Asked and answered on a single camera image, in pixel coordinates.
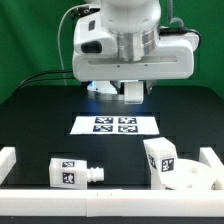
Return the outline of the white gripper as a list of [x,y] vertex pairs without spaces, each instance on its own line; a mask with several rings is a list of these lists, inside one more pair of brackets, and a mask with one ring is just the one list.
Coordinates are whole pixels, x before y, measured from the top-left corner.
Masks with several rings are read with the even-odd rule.
[[119,95],[124,94],[121,81],[126,80],[146,80],[144,92],[150,93],[155,80],[190,77],[194,71],[194,55],[188,40],[162,39],[148,56],[139,61],[75,52],[72,66],[79,81],[112,81],[111,85]]

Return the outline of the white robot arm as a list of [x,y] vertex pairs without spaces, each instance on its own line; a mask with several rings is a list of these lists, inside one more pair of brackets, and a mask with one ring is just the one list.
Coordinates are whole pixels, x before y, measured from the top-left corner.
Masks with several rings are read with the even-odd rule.
[[141,102],[144,85],[183,79],[194,70],[194,34],[160,35],[159,0],[100,0],[100,10],[78,20],[74,32],[74,76],[94,92]]

